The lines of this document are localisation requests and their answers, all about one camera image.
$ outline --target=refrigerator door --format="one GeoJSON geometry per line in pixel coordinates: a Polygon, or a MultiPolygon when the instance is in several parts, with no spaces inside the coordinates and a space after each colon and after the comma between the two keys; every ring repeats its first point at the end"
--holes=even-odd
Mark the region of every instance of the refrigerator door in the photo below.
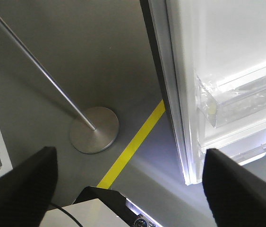
{"type": "Polygon", "coordinates": [[[201,182],[208,148],[241,165],[265,156],[266,1],[149,2],[185,183],[201,182]]]}

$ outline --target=yellow floor line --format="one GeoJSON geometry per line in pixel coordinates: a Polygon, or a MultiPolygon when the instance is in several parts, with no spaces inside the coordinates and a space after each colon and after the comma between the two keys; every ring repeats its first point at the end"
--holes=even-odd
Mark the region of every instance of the yellow floor line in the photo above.
{"type": "Polygon", "coordinates": [[[131,140],[131,142],[127,145],[127,147],[123,150],[123,152],[120,154],[118,159],[111,166],[110,170],[106,173],[103,179],[99,182],[97,187],[108,189],[112,185],[112,183],[115,181],[115,179],[118,177],[120,172],[129,162],[129,160],[132,158],[136,150],[139,148],[139,146],[148,136],[148,134],[153,129],[153,127],[156,125],[156,123],[161,118],[164,112],[165,112],[165,107],[164,107],[163,100],[161,100],[161,102],[154,109],[154,111],[151,113],[151,115],[148,117],[146,122],[139,129],[139,131],[134,136],[134,138],[131,140]]]}

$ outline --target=bright light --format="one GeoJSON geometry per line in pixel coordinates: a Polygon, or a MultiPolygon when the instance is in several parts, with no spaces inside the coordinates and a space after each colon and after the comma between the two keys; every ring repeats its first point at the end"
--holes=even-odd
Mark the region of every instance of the bright light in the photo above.
{"type": "Polygon", "coordinates": [[[256,161],[256,160],[258,160],[258,159],[264,157],[265,155],[266,155],[266,152],[264,152],[264,153],[262,153],[262,154],[259,154],[259,155],[256,155],[256,156],[251,157],[251,158],[249,158],[249,159],[247,159],[247,160],[245,160],[245,161],[241,161],[241,162],[239,162],[239,165],[240,165],[240,166],[246,165],[246,164],[248,164],[248,163],[250,163],[250,162],[256,161]]]}

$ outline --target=round metal base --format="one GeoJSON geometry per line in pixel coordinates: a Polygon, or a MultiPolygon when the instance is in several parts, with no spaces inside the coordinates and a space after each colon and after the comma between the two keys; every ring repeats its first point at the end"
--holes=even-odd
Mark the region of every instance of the round metal base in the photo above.
{"type": "Polygon", "coordinates": [[[85,154],[96,154],[107,149],[116,139],[119,122],[116,114],[105,107],[93,107],[84,111],[87,118],[95,125],[90,129],[81,117],[76,118],[70,128],[73,146],[85,154]]]}

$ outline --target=door shelf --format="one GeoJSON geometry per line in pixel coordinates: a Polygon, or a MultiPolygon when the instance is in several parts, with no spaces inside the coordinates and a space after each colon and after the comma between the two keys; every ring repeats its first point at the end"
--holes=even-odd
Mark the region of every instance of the door shelf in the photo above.
{"type": "Polygon", "coordinates": [[[266,108],[266,67],[231,81],[198,83],[198,107],[215,127],[266,108]]]}

